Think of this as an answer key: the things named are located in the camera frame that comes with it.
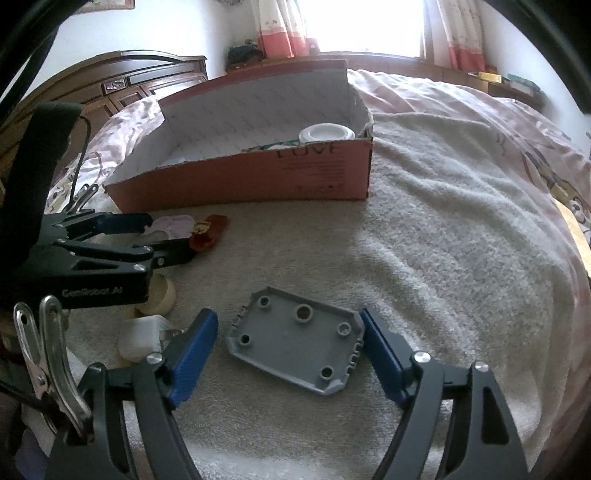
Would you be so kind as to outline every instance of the white round container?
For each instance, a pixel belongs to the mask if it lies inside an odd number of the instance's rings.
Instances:
[[[355,132],[339,124],[315,124],[300,132],[300,142],[328,142],[336,140],[353,140]]]

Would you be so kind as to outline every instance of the framed picture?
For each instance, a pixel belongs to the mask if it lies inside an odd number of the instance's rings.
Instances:
[[[135,0],[90,0],[76,13],[98,12],[100,10],[132,10],[135,8]]]

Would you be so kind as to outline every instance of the gray plastic cover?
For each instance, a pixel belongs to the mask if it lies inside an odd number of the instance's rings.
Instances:
[[[365,326],[359,313],[267,287],[251,295],[226,336],[230,353],[321,395],[345,387]]]

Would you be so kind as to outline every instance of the red and white curtain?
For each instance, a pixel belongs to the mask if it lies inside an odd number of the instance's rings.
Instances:
[[[306,22],[297,0],[252,0],[258,48],[268,59],[303,57],[317,48],[308,38]]]
[[[464,72],[484,71],[482,22],[476,0],[437,0],[452,65]]]

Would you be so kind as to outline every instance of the bright window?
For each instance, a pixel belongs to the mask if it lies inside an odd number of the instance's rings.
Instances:
[[[421,56],[423,0],[299,0],[320,51]]]

